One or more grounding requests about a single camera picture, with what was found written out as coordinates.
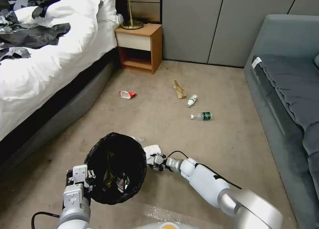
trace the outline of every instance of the gray bed frame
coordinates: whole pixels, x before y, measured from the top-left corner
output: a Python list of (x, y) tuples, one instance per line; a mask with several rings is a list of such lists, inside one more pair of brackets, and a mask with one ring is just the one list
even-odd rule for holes
[(118, 68), (116, 57), (110, 59), (106, 66), (80, 92), (0, 166), (0, 177), (4, 177), (26, 157), (82, 117), (95, 103), (113, 71)]

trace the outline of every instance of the white duvet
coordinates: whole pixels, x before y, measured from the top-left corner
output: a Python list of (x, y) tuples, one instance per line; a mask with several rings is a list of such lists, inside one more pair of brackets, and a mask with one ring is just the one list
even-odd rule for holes
[[(49, 6), (45, 18), (35, 20), (31, 18), (35, 7), (16, 11), (20, 23), (47, 27), (69, 23), (71, 29), (59, 38), (57, 46), (47, 45), (37, 50), (27, 48), (31, 58), (1, 61), (0, 140), (81, 71), (116, 47), (114, 29), (119, 19), (115, 0), (102, 1), (104, 5), (99, 11), (100, 0), (60, 0)], [(95, 40), (99, 26), (107, 29), (112, 37)]]

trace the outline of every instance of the small white bottle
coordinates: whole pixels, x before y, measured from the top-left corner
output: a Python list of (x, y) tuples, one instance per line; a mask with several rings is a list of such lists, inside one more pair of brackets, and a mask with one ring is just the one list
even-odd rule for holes
[(193, 94), (191, 96), (191, 98), (189, 99), (189, 101), (187, 102), (187, 107), (189, 108), (190, 106), (192, 106), (197, 100), (197, 95)]
[(210, 120), (212, 118), (212, 115), (210, 112), (203, 112), (198, 114), (191, 114), (190, 119), (196, 119), (196, 120)]

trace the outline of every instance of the bed frame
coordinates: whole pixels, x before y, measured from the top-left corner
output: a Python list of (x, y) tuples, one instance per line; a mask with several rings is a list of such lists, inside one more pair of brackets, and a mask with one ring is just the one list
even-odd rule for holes
[[(116, 0), (128, 17), (126, 0)], [(109, 51), (0, 141), (0, 177), (83, 116), (95, 103), (112, 73), (120, 68), (117, 48)]]

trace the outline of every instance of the beige carpet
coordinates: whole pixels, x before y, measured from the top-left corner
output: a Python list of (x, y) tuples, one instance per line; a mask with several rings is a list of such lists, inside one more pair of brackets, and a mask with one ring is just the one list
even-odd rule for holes
[[(198, 101), (187, 108), (173, 80)], [(131, 99), (119, 90), (136, 91)], [(212, 121), (191, 121), (210, 111)], [(154, 75), (119, 70), (92, 109), (60, 136), (11, 172), (0, 186), (0, 228), (30, 228), (37, 211), (60, 213), (65, 173), (83, 163), (92, 146), (109, 132), (145, 137), (165, 154), (181, 150), (227, 179), (276, 206), (284, 228), (296, 228), (260, 119), (241, 69), (164, 61)], [(173, 220), (199, 228), (233, 228), (232, 220), (209, 206), (179, 175), (148, 170), (141, 191), (115, 206), (92, 202), (93, 229), (133, 228)], [(36, 229), (55, 228), (56, 218), (38, 216)]]

